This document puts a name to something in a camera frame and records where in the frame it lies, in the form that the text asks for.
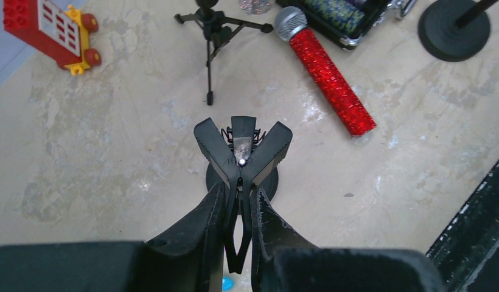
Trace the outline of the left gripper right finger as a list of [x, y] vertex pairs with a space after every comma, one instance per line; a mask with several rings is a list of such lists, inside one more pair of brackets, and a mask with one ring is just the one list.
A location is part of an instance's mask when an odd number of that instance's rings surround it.
[[316, 248], [271, 206], [263, 187], [253, 189], [250, 199], [253, 291], [283, 291], [288, 276], [286, 257], [299, 249]]

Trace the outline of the silver glitter microphone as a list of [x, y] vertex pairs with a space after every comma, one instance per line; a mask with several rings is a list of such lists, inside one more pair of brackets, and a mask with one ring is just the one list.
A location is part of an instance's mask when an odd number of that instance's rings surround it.
[[262, 15], [271, 10], [274, 0], [238, 0], [240, 8], [247, 15]]

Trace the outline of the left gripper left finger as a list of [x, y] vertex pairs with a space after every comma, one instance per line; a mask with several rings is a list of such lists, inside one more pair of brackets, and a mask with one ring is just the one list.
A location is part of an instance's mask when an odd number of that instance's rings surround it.
[[225, 185], [215, 184], [197, 207], [146, 242], [145, 291], [221, 291]]

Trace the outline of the tripod shock mount stand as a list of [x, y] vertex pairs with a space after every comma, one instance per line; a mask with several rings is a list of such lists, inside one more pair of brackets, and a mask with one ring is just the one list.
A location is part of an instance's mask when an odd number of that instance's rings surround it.
[[208, 92], [206, 94], [206, 104], [211, 106], [214, 102], [214, 92], [212, 91], [211, 63], [219, 51], [225, 47], [243, 28], [249, 27], [257, 29], [262, 33], [270, 33], [273, 26], [269, 23], [258, 24], [237, 18], [230, 18], [223, 11], [216, 11], [212, 8], [217, 4], [216, 0], [196, 0], [198, 10], [187, 15], [174, 15], [174, 19], [179, 24], [189, 21], [195, 22], [203, 31], [203, 36], [207, 45], [206, 67], [208, 69]]

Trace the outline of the blue toy microphone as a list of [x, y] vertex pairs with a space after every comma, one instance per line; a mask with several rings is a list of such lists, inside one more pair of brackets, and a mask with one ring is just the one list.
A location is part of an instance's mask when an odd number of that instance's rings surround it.
[[229, 291], [229, 290], [233, 289], [233, 287], [234, 287], [234, 281], [227, 276], [223, 276], [223, 278], [222, 278], [222, 292]]

